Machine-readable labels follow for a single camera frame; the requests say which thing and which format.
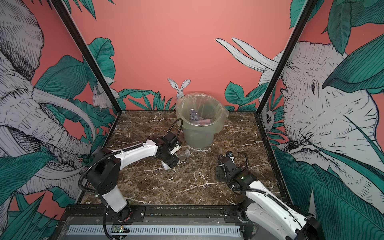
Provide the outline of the white label bottle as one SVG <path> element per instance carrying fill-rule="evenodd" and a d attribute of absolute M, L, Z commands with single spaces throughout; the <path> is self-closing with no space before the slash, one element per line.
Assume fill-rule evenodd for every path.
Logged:
<path fill-rule="evenodd" d="M 186 161 L 187 158 L 189 158 L 190 156 L 191 153 L 188 149 L 180 150 L 175 152 L 174 154 L 169 155 L 169 157 L 166 160 L 162 160 L 161 163 L 164 170 L 169 170 L 174 168 L 180 162 Z"/>

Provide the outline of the crushed clear bottle white cap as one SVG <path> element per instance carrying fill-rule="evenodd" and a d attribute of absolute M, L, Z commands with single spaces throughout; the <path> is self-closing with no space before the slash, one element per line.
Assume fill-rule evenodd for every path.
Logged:
<path fill-rule="evenodd" d="M 200 116 L 195 109 L 190 110 L 190 120 L 191 122 L 197 122 L 200 120 Z"/>

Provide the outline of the clear bottle blue cap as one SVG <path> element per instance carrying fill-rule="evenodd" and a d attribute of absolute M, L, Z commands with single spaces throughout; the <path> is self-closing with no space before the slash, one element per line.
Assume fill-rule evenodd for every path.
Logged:
<path fill-rule="evenodd" d="M 203 119 L 196 122 L 198 125 L 209 125 L 213 123 L 214 121 L 212 119 Z"/>

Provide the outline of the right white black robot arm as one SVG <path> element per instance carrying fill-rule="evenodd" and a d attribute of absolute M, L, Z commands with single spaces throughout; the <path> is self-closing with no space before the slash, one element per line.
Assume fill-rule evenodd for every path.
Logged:
<path fill-rule="evenodd" d="M 235 193 L 243 194 L 237 204 L 237 218 L 241 222 L 260 225 L 279 240 L 324 240 L 320 222 L 306 217 L 277 198 L 248 168 L 237 167 L 233 153 L 218 155 L 224 181 Z"/>

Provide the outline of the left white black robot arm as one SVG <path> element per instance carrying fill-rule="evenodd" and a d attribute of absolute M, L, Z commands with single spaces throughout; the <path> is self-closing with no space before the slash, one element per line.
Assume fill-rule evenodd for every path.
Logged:
<path fill-rule="evenodd" d="M 164 136 L 147 138 L 144 142 L 122 150 L 100 150 L 91 165 L 82 174 L 92 185 L 95 195 L 113 212 L 120 214 L 129 209 L 129 204 L 118 187 L 120 171 L 145 158 L 154 157 L 162 161 L 165 170 L 174 168 L 180 159 L 176 152 L 181 148 L 178 135 L 167 132 Z"/>

